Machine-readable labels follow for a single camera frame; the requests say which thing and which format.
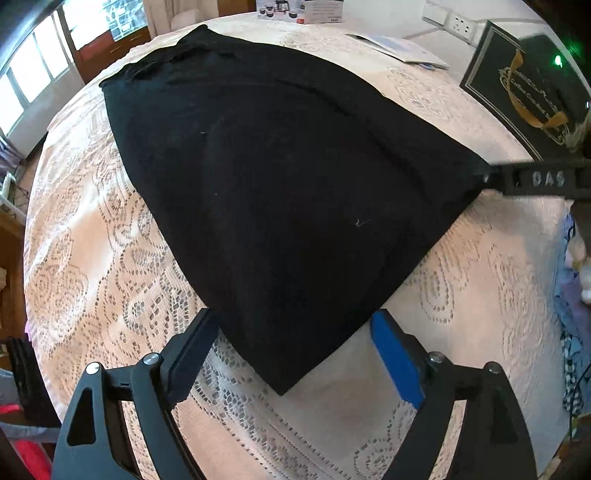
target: red fabric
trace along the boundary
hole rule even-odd
[[[5,413],[13,413],[13,412],[20,411],[20,410],[21,410],[21,406],[17,405],[17,404],[0,405],[0,415],[3,415]]]
[[[51,480],[51,462],[41,445],[26,440],[17,440],[12,445],[35,480]]]

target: white lace tablecloth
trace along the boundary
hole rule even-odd
[[[489,162],[528,158],[445,72],[376,52],[344,36],[345,25],[267,22],[251,14],[207,23],[222,34],[338,63]],[[27,219],[25,294],[31,337],[60,417],[86,364],[134,364],[159,351],[203,307],[127,178],[98,87],[125,63],[174,44],[190,28],[135,47],[49,126]],[[155,111],[156,124],[159,117]],[[482,367],[495,360],[504,366],[538,469],[567,426],[551,304],[565,212],[557,199],[481,195],[386,305],[427,350],[440,350],[458,364]],[[433,478],[445,476],[461,411],[454,411]],[[135,413],[127,407],[126,415],[142,473],[156,478]],[[367,326],[283,397],[220,335],[191,396],[174,411],[210,480],[379,479],[413,415]]]

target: pink object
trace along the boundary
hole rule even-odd
[[[35,480],[51,480],[51,462],[41,445],[26,440],[12,445]]]

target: folded black garment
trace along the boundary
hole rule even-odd
[[[184,275],[279,394],[388,299],[488,169],[338,65],[205,26],[101,87]]]

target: wall socket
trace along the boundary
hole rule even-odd
[[[452,12],[447,17],[445,29],[452,35],[470,43],[476,31],[476,23]]]

